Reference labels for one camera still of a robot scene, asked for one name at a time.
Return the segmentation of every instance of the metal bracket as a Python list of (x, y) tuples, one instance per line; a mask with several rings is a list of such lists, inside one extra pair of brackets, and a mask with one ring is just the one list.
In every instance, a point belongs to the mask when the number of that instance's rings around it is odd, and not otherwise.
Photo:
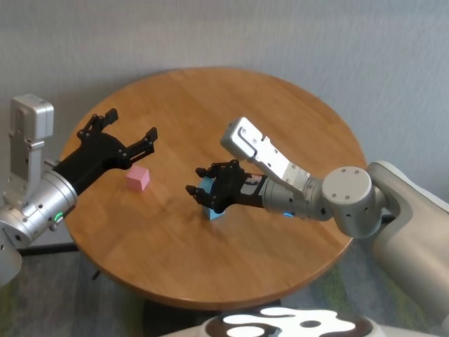
[(273, 181), (304, 194), (310, 173), (289, 161), (247, 118), (231, 123), (221, 144), (237, 159), (254, 163)]

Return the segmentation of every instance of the table leg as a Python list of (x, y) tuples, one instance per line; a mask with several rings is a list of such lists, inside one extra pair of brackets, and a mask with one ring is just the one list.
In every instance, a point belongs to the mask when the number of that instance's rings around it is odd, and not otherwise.
[[(258, 307), (280, 306), (276, 300)], [(191, 310), (172, 307), (146, 300), (144, 304), (142, 324), (144, 337), (159, 337), (179, 330), (203, 324), (208, 319), (221, 315), (221, 311)]]

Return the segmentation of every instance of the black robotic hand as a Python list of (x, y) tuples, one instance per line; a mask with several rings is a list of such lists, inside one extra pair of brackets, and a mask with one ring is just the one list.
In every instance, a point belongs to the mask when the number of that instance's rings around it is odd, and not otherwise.
[(110, 169), (129, 169), (133, 163), (154, 152), (156, 128), (151, 128), (141, 140), (128, 147), (117, 138), (102, 132), (117, 119), (119, 116), (116, 109), (111, 109), (105, 116), (94, 114), (77, 133), (81, 140), (78, 149), (53, 168), (72, 185), (78, 195), (104, 172)]
[(185, 187), (198, 204), (216, 213), (223, 213), (232, 204), (263, 207), (259, 192), (267, 177), (246, 173), (239, 161), (214, 163), (207, 169), (197, 168), (195, 172), (200, 178), (214, 178), (210, 192), (191, 185)]

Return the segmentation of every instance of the green led light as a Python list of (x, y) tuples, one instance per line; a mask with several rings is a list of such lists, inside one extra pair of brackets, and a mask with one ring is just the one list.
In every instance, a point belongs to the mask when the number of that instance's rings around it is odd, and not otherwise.
[(61, 217), (62, 217), (62, 212), (59, 212), (58, 214), (55, 215), (55, 221), (58, 221), (58, 219)]

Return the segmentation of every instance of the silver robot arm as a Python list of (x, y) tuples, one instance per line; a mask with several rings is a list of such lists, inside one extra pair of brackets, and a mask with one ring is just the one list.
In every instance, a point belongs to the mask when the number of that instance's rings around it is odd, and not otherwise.
[(44, 140), (53, 134), (53, 106), (34, 96), (11, 101), (11, 174), (0, 208), (0, 287), (20, 271), (17, 249), (28, 247), (47, 228), (56, 230), (78, 196), (110, 169), (129, 169), (154, 152), (156, 128), (126, 147), (102, 130), (118, 119), (115, 109), (93, 115), (77, 136), (80, 146), (61, 162), (46, 161)]
[(15, 97), (10, 121), (11, 173), (0, 208), (0, 286), (20, 270), (16, 249), (54, 228), (78, 199), (56, 172), (42, 174), (44, 142), (53, 134), (53, 106), (31, 94)]
[[(323, 180), (315, 178), (286, 159), (244, 117), (229, 125), (221, 143), (236, 159), (254, 163), (265, 174), (257, 189), (259, 202), (254, 195), (253, 202), (240, 202), (241, 188), (225, 206), (249, 204), (315, 220), (333, 217), (339, 229), (353, 238), (379, 232), (373, 248), (381, 266), (449, 332), (449, 205), (386, 162), (373, 162), (366, 170), (340, 167)], [(238, 166), (238, 160), (232, 166)], [(224, 210), (216, 207), (223, 193), (219, 186), (229, 185), (221, 181), (221, 173), (210, 175), (215, 178), (212, 198), (201, 189), (186, 187), (198, 203), (218, 213)], [(382, 209), (395, 220), (379, 231)]]

